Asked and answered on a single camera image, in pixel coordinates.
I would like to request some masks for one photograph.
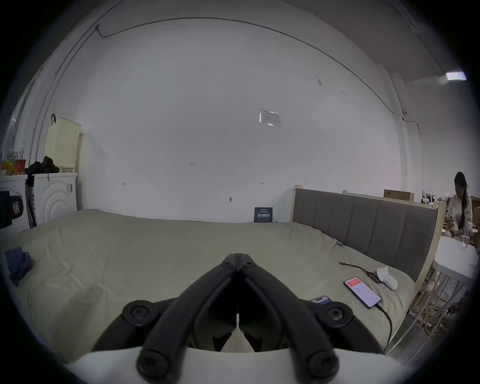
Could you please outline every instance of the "blue sign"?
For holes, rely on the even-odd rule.
[[[255,207],[254,223],[271,223],[273,218],[273,208]]]

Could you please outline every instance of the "phone screen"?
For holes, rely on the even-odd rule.
[[[381,298],[373,292],[363,281],[358,277],[352,277],[345,281],[345,285],[350,289],[357,298],[365,304],[367,308],[373,307]]]

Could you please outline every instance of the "white washing machine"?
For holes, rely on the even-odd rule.
[[[23,231],[30,229],[30,224],[28,222],[28,213],[27,213],[27,202],[26,202],[26,193],[25,193],[25,183],[27,180],[27,175],[16,175],[16,176],[3,176],[0,177],[0,191],[10,192],[10,196],[17,195],[22,198],[24,203],[24,212],[23,214],[13,219],[12,225],[0,229],[0,232],[3,236],[6,237],[16,237],[20,235]]]
[[[37,225],[77,211],[76,172],[34,175],[33,200]]]

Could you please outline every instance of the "bed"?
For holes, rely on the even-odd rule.
[[[396,216],[391,216],[392,209]],[[2,274],[36,337],[65,362],[89,352],[128,302],[176,297],[235,252],[249,254],[299,298],[327,295],[346,303],[385,345],[387,319],[376,308],[366,309],[343,281],[358,276],[377,292],[395,332],[413,298],[416,280],[431,264],[428,255],[437,210],[419,209],[297,190],[293,220],[288,223],[153,220],[82,210],[5,242],[4,250],[20,245],[35,264],[18,287],[8,280],[4,257]],[[383,214],[395,225],[383,222]],[[402,218],[398,234],[395,230]],[[408,246],[412,241],[415,249]],[[398,289],[377,285],[361,270],[339,261],[367,270],[389,265]]]

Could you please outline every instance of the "smartphone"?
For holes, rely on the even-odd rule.
[[[320,297],[317,297],[316,299],[313,299],[313,300],[310,300],[314,303],[318,303],[318,304],[326,304],[326,303],[331,303],[332,301],[329,299],[328,296],[320,296]]]
[[[343,284],[360,300],[365,307],[370,309],[376,303],[378,303],[381,298],[375,292],[373,292],[363,281],[358,277],[352,277],[347,281],[344,281]]]

